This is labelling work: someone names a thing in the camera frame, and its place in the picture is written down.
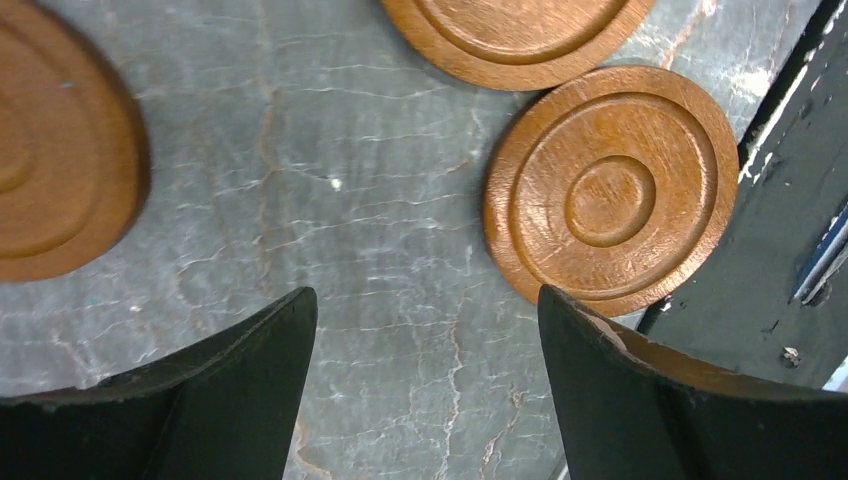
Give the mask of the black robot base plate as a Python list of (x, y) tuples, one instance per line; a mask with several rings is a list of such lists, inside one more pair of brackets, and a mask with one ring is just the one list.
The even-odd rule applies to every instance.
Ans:
[(724, 237), (638, 329), (740, 373), (845, 392), (845, 2), (819, 4), (739, 152), (738, 196)]

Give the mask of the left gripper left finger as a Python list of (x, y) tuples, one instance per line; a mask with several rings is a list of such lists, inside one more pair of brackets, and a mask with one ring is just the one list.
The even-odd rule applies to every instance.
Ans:
[(315, 342), (315, 291), (89, 389), (1, 402), (5, 479), (279, 479)]

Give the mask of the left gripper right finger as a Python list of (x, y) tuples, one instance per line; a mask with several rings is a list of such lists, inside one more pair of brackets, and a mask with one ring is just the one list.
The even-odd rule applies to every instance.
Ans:
[(574, 479), (843, 479), (847, 397), (696, 359), (545, 285), (538, 328)]

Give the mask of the brown wooden coaster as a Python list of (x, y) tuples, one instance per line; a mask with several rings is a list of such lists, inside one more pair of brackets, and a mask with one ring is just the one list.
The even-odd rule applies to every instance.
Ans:
[(696, 82), (604, 67), (542, 96), (492, 151), (488, 250), (535, 302), (549, 284), (607, 316), (667, 296), (717, 246), (733, 212), (733, 129)]
[(34, 1), (1, 5), (1, 278), (70, 273), (115, 246), (150, 187), (138, 105), (92, 41)]
[(383, 0), (404, 39), (464, 82), (558, 86), (598, 66), (643, 23), (651, 0)]

